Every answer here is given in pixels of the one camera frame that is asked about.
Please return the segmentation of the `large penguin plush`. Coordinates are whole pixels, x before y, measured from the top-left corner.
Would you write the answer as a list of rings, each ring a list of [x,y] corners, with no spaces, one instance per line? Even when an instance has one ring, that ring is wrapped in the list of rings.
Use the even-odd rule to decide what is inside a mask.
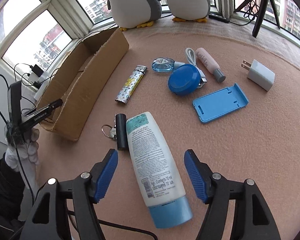
[[[158,0],[107,0],[107,6],[121,31],[151,27],[162,16]]]

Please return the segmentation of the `black cylinder with key ring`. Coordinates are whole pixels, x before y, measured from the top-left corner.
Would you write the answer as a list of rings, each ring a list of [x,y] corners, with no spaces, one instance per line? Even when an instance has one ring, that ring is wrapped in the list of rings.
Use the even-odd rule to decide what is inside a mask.
[[[128,150],[126,121],[126,115],[119,113],[115,115],[113,126],[105,124],[101,128],[101,131],[105,137],[116,141],[117,149],[119,151]]]

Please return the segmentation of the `white usb wall charger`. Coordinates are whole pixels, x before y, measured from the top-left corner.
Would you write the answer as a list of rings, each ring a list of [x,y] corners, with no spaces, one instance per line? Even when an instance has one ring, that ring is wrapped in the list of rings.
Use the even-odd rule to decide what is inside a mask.
[[[257,60],[253,60],[252,63],[243,60],[241,67],[248,70],[248,79],[262,87],[265,91],[270,91],[275,80],[274,72]]]

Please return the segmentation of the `white lotion tube blue cap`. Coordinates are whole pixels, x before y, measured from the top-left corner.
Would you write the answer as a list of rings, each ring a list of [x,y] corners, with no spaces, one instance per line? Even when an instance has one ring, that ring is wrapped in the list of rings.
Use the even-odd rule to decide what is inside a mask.
[[[153,115],[144,112],[128,119],[126,133],[139,189],[155,227],[168,229],[191,220],[180,173]]]

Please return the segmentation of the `white charger brick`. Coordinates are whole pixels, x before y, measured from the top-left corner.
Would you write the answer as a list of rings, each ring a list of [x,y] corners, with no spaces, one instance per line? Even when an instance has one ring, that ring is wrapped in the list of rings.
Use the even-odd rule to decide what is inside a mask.
[[[39,77],[35,73],[31,73],[31,74],[27,73],[26,80],[28,82],[35,83],[35,82],[38,82]]]

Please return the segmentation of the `pink tube grey cap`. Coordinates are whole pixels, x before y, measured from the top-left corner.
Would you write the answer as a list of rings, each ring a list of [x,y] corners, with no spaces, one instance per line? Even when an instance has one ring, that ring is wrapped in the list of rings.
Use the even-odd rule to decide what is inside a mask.
[[[222,83],[226,79],[219,64],[204,48],[198,48],[195,51],[195,54],[209,73],[215,77],[218,83]]]

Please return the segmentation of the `patterned cigarette lighter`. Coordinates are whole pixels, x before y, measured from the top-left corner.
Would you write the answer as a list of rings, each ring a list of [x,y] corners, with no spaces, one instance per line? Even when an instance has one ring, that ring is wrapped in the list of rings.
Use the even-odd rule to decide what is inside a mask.
[[[134,90],[140,83],[141,79],[147,72],[147,67],[144,65],[137,65],[133,70],[121,90],[119,91],[117,97],[115,98],[116,102],[126,104],[130,97],[132,96]]]

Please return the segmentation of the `cardboard box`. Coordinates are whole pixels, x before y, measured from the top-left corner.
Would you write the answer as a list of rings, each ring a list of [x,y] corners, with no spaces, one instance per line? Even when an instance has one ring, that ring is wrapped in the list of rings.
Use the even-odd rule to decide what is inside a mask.
[[[93,106],[111,74],[129,50],[118,28],[91,35],[66,57],[47,85],[38,107],[62,99],[63,104],[40,122],[42,128],[77,141]]]

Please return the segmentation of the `blue round case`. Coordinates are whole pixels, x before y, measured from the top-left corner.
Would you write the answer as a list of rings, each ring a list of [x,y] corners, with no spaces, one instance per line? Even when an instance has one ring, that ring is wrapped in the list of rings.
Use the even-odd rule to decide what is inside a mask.
[[[168,79],[169,90],[179,96],[194,92],[201,82],[198,69],[192,64],[184,64],[174,70]]]

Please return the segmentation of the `black tripod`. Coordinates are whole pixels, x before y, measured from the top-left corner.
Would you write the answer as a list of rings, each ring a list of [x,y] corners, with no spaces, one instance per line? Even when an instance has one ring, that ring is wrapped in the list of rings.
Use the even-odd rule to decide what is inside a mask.
[[[258,33],[261,29],[261,25],[264,19],[264,16],[266,15],[266,10],[268,7],[268,2],[270,2],[270,6],[273,10],[274,18],[275,18],[275,23],[277,27],[280,29],[280,20],[279,20],[279,13],[276,8],[275,0],[244,0],[235,10],[234,12],[239,12],[241,11],[245,6],[248,6],[251,2],[254,2],[254,5],[257,6],[257,12],[254,15],[254,18],[250,20],[251,22],[255,19],[255,24],[252,32],[252,36],[254,38],[257,38]]]

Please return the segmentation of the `blue correction tape dispenser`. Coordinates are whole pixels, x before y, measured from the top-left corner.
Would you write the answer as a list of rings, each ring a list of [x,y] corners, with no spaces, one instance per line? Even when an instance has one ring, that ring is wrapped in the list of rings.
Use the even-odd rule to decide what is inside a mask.
[[[155,72],[168,73],[178,69],[184,64],[184,62],[174,61],[173,59],[168,57],[160,57],[153,61],[152,69]]]

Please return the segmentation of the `white power strip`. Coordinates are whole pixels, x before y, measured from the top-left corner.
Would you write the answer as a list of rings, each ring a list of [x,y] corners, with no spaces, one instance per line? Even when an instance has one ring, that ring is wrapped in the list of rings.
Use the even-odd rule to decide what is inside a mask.
[[[43,81],[40,88],[37,90],[36,94],[33,97],[36,102],[38,102],[40,100],[40,98],[42,97],[42,95],[45,92],[45,90],[46,90],[47,86],[49,85],[49,83],[50,83],[49,78],[47,78]]]

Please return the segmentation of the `black charger brick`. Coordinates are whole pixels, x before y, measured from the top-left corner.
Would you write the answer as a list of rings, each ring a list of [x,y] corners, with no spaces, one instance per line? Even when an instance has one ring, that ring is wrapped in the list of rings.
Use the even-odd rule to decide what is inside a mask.
[[[35,65],[30,65],[31,71],[36,74],[38,77],[41,77],[43,74],[42,68],[40,68],[37,64]]]

